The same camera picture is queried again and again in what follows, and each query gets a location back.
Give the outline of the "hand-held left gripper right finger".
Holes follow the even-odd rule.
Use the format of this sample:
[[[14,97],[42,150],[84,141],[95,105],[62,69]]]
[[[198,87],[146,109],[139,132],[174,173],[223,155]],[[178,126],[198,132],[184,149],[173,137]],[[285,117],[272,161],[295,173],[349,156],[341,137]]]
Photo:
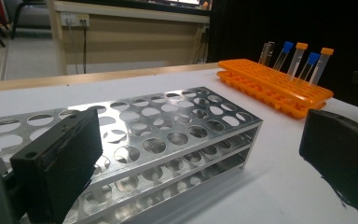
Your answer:
[[[332,112],[310,110],[299,155],[321,174],[343,203],[358,210],[358,122]]]

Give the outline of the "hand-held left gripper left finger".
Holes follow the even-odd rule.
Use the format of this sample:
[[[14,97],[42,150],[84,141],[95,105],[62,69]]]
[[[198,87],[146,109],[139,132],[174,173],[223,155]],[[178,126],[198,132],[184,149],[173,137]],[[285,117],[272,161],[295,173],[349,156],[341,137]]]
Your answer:
[[[34,223],[62,224],[102,156],[98,112],[70,115],[10,158]]]

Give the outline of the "blue-capped test tube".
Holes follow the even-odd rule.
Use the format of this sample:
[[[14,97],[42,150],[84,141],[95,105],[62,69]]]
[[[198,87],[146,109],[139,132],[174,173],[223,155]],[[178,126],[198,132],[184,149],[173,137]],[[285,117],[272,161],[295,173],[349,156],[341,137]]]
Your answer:
[[[298,78],[307,81],[310,78],[310,72],[312,71],[314,65],[318,62],[319,58],[320,58],[319,53],[311,52]]]
[[[273,65],[273,69],[280,71],[282,68],[283,63],[286,60],[287,55],[289,54],[289,52],[291,51],[292,47],[293,47],[293,43],[289,42],[289,41],[285,41],[283,46],[282,46],[282,50],[275,62],[275,64]]]

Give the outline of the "orange-capped test tube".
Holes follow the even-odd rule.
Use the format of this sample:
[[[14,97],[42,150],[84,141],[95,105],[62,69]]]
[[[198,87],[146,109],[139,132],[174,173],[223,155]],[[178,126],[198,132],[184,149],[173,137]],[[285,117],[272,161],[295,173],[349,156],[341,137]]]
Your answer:
[[[333,55],[334,50],[330,49],[330,48],[322,48],[321,49],[321,56],[318,60],[318,62],[316,63],[316,66],[313,70],[313,73],[311,75],[310,78],[310,84],[312,85],[317,85],[323,72],[324,69],[327,65],[327,62],[329,60],[329,58]]]
[[[294,56],[292,58],[292,61],[290,63],[287,75],[293,79],[296,75],[296,71],[300,65],[300,62],[302,60],[303,54],[308,48],[308,45],[306,43],[297,42],[296,43],[296,51],[294,53]]]

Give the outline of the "orange plastic test tube rack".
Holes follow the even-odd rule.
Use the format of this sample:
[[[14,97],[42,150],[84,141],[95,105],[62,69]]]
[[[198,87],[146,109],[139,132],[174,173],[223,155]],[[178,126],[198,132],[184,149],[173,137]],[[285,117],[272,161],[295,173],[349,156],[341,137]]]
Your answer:
[[[228,86],[254,97],[292,118],[303,119],[321,109],[333,92],[247,59],[223,60],[217,75]]]

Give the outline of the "clear test tube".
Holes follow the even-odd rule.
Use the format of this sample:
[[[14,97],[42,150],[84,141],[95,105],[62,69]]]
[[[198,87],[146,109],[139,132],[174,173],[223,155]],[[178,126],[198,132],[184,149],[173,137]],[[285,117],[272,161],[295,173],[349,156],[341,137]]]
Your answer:
[[[273,41],[269,41],[264,44],[258,60],[260,64],[265,66],[269,65],[269,61],[271,59],[274,47],[275,47],[275,43]]]

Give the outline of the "silver metal test tube rack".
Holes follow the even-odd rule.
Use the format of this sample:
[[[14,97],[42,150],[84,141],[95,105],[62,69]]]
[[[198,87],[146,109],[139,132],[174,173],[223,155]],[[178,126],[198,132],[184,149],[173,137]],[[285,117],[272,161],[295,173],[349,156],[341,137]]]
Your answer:
[[[262,120],[198,87],[91,104],[103,155],[64,224],[119,224],[247,161]]]

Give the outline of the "black curtain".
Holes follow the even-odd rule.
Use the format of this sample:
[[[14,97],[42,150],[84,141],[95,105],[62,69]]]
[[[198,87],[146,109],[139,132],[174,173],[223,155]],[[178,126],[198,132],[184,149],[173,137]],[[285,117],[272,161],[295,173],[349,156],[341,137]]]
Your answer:
[[[306,43],[334,51],[319,84],[358,106],[358,0],[213,0],[208,60],[259,59],[266,42]]]

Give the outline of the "light wooden cabinet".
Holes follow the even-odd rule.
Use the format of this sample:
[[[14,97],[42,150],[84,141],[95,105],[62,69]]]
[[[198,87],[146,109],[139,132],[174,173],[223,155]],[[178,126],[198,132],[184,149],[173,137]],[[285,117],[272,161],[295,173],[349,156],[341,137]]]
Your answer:
[[[205,10],[118,0],[48,0],[59,67],[66,75],[193,64],[204,57]],[[62,26],[61,12],[89,15]]]

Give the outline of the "black chair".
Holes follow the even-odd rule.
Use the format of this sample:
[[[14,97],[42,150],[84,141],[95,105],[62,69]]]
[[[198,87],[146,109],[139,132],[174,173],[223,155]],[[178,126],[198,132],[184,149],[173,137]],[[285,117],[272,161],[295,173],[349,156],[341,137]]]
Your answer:
[[[5,0],[11,19],[11,38],[18,28],[49,29],[49,11],[46,0]]]

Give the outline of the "white wall power outlet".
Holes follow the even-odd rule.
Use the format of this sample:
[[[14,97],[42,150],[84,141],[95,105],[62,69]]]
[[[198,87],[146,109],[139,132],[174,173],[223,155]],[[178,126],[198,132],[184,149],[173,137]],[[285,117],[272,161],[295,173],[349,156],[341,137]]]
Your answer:
[[[88,14],[75,13],[75,12],[61,12],[62,26],[90,26],[90,16]]]

